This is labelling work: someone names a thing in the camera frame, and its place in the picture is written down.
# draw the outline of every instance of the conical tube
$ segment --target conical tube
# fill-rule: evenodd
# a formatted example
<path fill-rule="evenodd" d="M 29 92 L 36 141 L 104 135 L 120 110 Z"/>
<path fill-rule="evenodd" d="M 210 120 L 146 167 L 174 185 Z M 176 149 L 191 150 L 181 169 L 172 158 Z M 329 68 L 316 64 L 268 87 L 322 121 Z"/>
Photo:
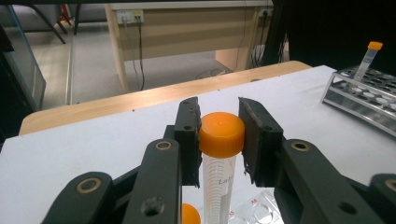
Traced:
<path fill-rule="evenodd" d="M 200 149 L 204 166 L 204 223 L 228 223 L 236 155 L 244 146 L 245 125 L 216 112 L 202 118 Z"/>

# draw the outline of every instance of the wooden desk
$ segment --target wooden desk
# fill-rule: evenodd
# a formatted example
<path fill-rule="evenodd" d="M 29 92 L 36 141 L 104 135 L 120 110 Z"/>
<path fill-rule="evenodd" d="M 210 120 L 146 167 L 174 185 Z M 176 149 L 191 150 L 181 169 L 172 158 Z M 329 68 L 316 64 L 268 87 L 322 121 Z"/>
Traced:
<path fill-rule="evenodd" d="M 51 110 L 39 111 L 27 116 L 21 125 L 20 135 L 58 127 L 68 123 L 94 119 L 110 114 L 158 105 L 191 97 L 203 92 L 224 89 L 253 79 L 278 77 L 310 68 L 299 62 L 287 62 L 235 72 L 219 77 L 209 77 L 157 89 L 133 92 L 79 105 L 69 105 Z"/>
<path fill-rule="evenodd" d="M 143 9 L 143 59 L 215 50 L 218 62 L 242 71 L 249 67 L 258 42 L 259 9 L 267 5 L 264 1 L 106 4 L 121 86 L 129 91 L 124 62 L 139 59 L 140 32 L 136 23 L 119 24 L 117 10 Z"/>

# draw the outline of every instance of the desk leg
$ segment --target desk leg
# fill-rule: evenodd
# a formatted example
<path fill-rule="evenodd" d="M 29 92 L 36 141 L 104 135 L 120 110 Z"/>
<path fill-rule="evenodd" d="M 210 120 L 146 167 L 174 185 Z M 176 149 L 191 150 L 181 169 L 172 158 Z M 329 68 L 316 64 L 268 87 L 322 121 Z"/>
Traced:
<path fill-rule="evenodd" d="M 125 90 L 125 92 L 129 92 L 129 85 L 125 72 L 122 48 L 120 47 L 120 37 L 117 36 L 117 34 L 120 33 L 117 23 L 117 15 L 115 11 L 111 10 L 110 4 L 106 4 L 105 9 L 108 23 L 108 31 L 110 32 L 111 45 L 113 47 L 114 61 L 116 62 L 117 75 L 119 76 L 122 88 Z"/>

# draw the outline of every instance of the metal tube rack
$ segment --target metal tube rack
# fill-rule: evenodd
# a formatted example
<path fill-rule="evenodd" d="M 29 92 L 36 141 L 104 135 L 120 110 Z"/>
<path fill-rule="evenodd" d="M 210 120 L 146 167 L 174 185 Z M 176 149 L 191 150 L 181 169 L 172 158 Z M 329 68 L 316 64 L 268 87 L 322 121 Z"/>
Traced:
<path fill-rule="evenodd" d="M 361 81 L 358 66 L 332 73 L 321 98 L 396 137 L 396 77 L 369 68 Z"/>

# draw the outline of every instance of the wooden table edge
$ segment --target wooden table edge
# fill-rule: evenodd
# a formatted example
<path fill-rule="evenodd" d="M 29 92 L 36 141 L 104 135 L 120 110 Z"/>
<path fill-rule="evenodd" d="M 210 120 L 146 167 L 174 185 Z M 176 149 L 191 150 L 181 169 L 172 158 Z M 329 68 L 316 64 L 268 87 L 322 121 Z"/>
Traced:
<path fill-rule="evenodd" d="M 209 77 L 147 91 L 127 93 L 78 105 L 68 105 L 38 111 L 23 120 L 20 135 L 79 122 L 85 119 L 94 119 L 146 106 L 163 104 L 207 91 L 249 83 L 254 79 L 279 77 L 308 68 L 311 68 L 311 66 L 296 61 L 277 63 L 224 76 Z"/>

